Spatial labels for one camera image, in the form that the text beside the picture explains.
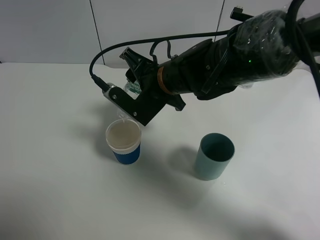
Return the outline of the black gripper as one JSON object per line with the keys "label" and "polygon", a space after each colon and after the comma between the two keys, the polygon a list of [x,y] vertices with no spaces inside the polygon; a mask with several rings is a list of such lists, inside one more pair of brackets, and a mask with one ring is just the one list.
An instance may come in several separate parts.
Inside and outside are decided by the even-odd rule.
{"label": "black gripper", "polygon": [[170,105],[176,111],[182,111],[186,103],[180,95],[171,95],[164,92],[158,83],[158,65],[149,58],[127,47],[119,56],[129,69],[125,73],[129,85],[140,89],[142,101],[153,106],[156,103]]}

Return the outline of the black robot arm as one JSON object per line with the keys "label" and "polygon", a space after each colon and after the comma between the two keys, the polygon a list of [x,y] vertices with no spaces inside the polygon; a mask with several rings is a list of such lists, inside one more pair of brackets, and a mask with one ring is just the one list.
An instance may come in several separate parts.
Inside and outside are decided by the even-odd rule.
{"label": "black robot arm", "polygon": [[294,3],[288,11],[243,16],[224,38],[204,40],[161,64],[155,55],[146,58],[126,48],[120,57],[129,67],[127,80],[140,86],[138,104],[180,111],[182,94],[211,100],[241,85],[287,76],[299,62],[319,84],[320,17],[298,18],[298,8]]}

